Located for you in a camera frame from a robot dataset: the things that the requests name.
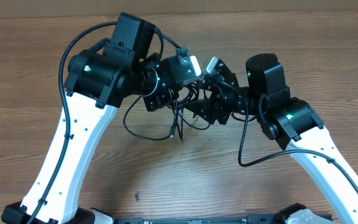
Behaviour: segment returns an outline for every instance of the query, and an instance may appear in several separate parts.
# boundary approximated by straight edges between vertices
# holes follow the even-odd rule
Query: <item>beige wall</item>
[[[358,9],[358,0],[0,0],[0,18]]]

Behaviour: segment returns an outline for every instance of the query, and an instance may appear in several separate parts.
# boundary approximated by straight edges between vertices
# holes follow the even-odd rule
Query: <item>wooden surface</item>
[[[247,85],[245,61],[274,52],[293,96],[324,119],[337,147],[358,174],[358,11],[247,12],[145,16],[200,63],[222,58]],[[115,17],[0,20],[0,216],[22,200],[35,180],[60,116],[58,64],[68,43],[88,27]],[[112,28],[81,40],[71,55]],[[173,55],[166,45],[164,56]],[[150,52],[158,52],[158,38]],[[333,210],[306,172],[289,156],[250,168],[237,164],[242,124],[207,131],[185,128],[185,141],[137,139],[122,126],[135,97],[124,100],[94,154],[80,206],[117,217],[222,217],[275,213],[295,202],[316,213]],[[147,113],[140,101],[128,116],[143,135],[169,131],[168,109]],[[196,125],[203,126],[200,119]],[[250,123],[243,160],[280,151]]]
[[[0,0],[0,18],[358,9],[358,0]]]

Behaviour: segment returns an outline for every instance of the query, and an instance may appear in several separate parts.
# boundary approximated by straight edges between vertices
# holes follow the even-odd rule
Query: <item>wooden table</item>
[[[342,155],[358,173],[358,11],[247,12],[145,16],[187,45],[200,63],[222,58],[247,85],[245,61],[274,52],[285,69],[292,96],[310,103]],[[58,64],[68,43],[90,26],[115,16],[0,19],[0,217],[33,184],[60,116]],[[112,28],[81,40],[71,55]],[[173,55],[168,44],[164,56]],[[155,38],[150,52],[159,51]],[[135,96],[124,100],[94,154],[80,206],[117,217],[223,217],[276,213],[295,202],[332,213],[306,172],[289,156],[250,168],[237,164],[242,123],[207,131],[185,128],[160,142],[131,136],[122,117]],[[186,117],[191,120],[191,113]],[[147,113],[143,102],[128,117],[129,128],[148,136],[169,132],[168,109]],[[205,122],[198,119],[198,126]],[[281,149],[257,123],[250,123],[243,160]]]

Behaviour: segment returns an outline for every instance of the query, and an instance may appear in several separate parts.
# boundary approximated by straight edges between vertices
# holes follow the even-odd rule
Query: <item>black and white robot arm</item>
[[[339,220],[358,223],[358,176],[341,156],[312,107],[298,98],[290,98],[283,67],[274,54],[248,59],[249,87],[240,87],[236,74],[218,58],[212,58],[201,72],[196,57],[190,56],[186,47],[178,48],[176,55],[164,60],[161,60],[162,51],[146,58],[153,34],[160,40],[167,38],[155,25],[122,13],[111,39],[101,40],[70,60],[65,82],[67,92],[62,96],[66,99],[67,110],[63,107],[55,136],[32,188],[23,201],[5,208],[3,222],[113,223],[113,217],[99,210],[78,207],[83,179],[104,130],[113,120],[122,99],[133,94],[144,96],[148,111],[170,105],[174,114],[178,114],[182,108],[175,107],[172,102],[177,100],[184,85],[194,83],[199,89],[210,91],[211,96],[185,102],[183,108],[209,124],[215,121],[226,124],[232,113],[243,114],[246,120],[249,115],[254,115],[264,134],[276,140],[283,149],[243,164],[241,151],[246,121],[239,153],[241,166],[290,154],[311,176]],[[67,122],[70,124],[69,135]],[[65,141],[68,141],[67,148],[59,162]],[[60,168],[50,183],[57,165]],[[274,222],[322,223],[319,217],[307,219],[303,213],[281,218]]]

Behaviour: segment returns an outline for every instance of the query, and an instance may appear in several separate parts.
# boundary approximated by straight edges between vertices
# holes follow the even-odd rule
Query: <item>robotic arm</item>
[[[88,32],[110,25],[116,25],[110,39],[102,39],[71,58],[64,93],[63,66],[68,52]],[[154,34],[161,41],[161,51],[147,57]],[[175,45],[177,52],[161,60],[163,38]],[[186,47],[180,48],[155,25],[126,13],[122,13],[117,22],[86,30],[69,45],[60,64],[63,110],[45,162],[23,201],[7,205],[2,221],[113,223],[113,217],[99,210],[79,208],[78,196],[100,137],[123,98],[135,94],[143,97],[148,111],[171,107],[175,119],[169,136],[173,136],[176,129],[179,131],[177,120],[179,111],[184,108],[209,124],[216,120],[226,124],[233,113],[244,115],[239,151],[241,166],[291,154],[309,173],[340,221],[358,223],[358,176],[339,153],[313,108],[305,101],[290,97],[283,66],[277,57],[274,54],[253,56],[246,61],[246,70],[249,87],[239,86],[236,74],[221,59],[212,58],[201,71],[196,57],[190,56]],[[189,85],[196,89],[195,97],[178,105],[178,92]],[[211,95],[198,99],[198,90],[210,91]],[[249,115],[257,118],[263,133],[276,140],[282,152],[248,164],[241,162]],[[279,213],[273,222],[313,221],[300,212],[306,212],[305,208]],[[314,223],[328,222],[319,218],[315,216]]]

